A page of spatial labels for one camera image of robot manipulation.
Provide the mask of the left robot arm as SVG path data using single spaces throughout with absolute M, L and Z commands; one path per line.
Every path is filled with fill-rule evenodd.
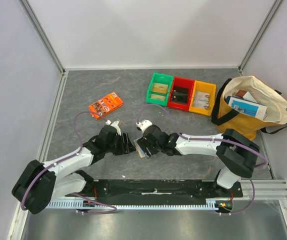
M 98 135 L 63 157 L 43 163 L 30 161 L 11 193 L 23 211 L 38 214 L 52 200 L 72 193 L 84 197 L 92 194 L 94 185 L 80 171 L 82 168 L 102 160 L 106 154 L 121 156 L 135 150 L 127 132 L 121 132 L 116 124 L 106 125 Z

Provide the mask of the beige card holder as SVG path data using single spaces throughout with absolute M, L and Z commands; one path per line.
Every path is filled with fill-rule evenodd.
M 133 142 L 134 142 L 136 151 L 138 152 L 141 158 L 144 158 L 144 157 L 150 158 L 152 156 L 146 141 L 142 137 L 134 139 Z

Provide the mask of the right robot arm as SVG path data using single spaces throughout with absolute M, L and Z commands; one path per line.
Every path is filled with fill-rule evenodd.
M 137 144 L 146 157 L 159 152 L 167 156 L 205 155 L 218 157 L 224 164 L 212 184 L 218 197 L 228 194 L 236 182 L 253 176 L 260 148 L 234 129 L 223 134 L 197 136 L 182 133 L 167 134 L 149 120 L 138 122 L 142 137 Z

